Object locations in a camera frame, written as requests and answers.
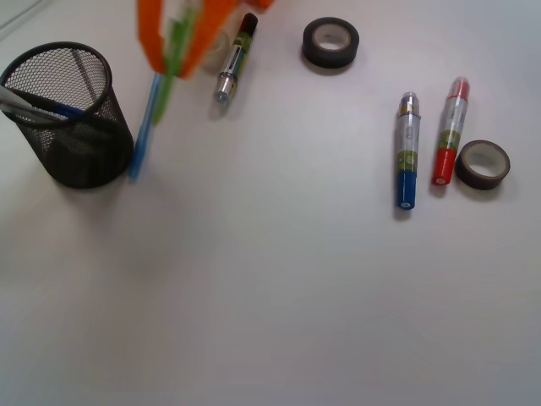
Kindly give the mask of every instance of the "mesh pencil holder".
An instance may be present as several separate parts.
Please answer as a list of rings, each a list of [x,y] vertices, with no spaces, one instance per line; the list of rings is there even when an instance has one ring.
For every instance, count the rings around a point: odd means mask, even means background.
[[[8,66],[0,85],[52,113],[45,122],[4,114],[59,183],[95,188],[128,167],[134,141],[112,89],[111,68],[94,49],[74,42],[36,47]]]

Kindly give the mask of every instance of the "white table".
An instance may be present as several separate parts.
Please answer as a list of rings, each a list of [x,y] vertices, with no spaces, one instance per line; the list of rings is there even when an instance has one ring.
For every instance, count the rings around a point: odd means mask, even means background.
[[[361,47],[309,69],[304,27]],[[145,176],[59,187],[0,116],[0,404],[539,405],[541,3],[279,0],[228,116],[178,82]],[[0,42],[109,61],[137,134],[152,73],[133,0],[57,0]],[[502,187],[429,187],[438,121],[472,84],[462,144],[511,158]],[[418,205],[394,209],[392,132],[421,101]]]

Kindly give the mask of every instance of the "tape roll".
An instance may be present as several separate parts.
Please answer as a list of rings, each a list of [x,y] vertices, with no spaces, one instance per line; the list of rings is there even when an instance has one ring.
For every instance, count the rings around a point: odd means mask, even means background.
[[[478,172],[480,167],[485,173]],[[484,140],[465,144],[455,163],[455,173],[460,180],[477,190],[494,189],[510,170],[511,162],[505,151],[494,142]]]
[[[357,56],[358,42],[353,25],[343,19],[325,17],[312,21],[304,29],[303,54],[321,68],[343,68]]]

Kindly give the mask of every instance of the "green object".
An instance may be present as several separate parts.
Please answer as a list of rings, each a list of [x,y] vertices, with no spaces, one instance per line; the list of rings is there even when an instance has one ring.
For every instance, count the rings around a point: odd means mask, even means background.
[[[158,98],[156,100],[156,110],[152,117],[152,123],[157,125],[163,114],[167,110],[167,103],[171,95],[172,85],[177,76],[178,71],[182,67],[182,62],[186,50],[188,49],[189,40],[192,37],[197,20],[198,9],[190,4],[187,4],[183,10],[183,17],[180,20],[172,22],[170,41],[167,44],[165,56],[166,72],[158,90]]]

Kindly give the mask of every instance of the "blue pen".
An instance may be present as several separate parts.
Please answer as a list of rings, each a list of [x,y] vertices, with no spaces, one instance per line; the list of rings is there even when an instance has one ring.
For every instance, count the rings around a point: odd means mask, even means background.
[[[403,210],[415,207],[420,124],[419,99],[410,91],[400,100],[396,125],[397,204]]]
[[[154,112],[154,106],[156,104],[156,95],[158,87],[161,83],[161,75],[154,74],[152,80],[152,87],[150,88],[149,101],[146,103],[145,117],[143,123],[139,127],[139,133],[137,134],[137,141],[135,142],[134,157],[129,166],[129,178],[132,180],[137,179],[143,160],[145,159],[146,147],[148,144],[149,133],[152,130],[152,113]]]

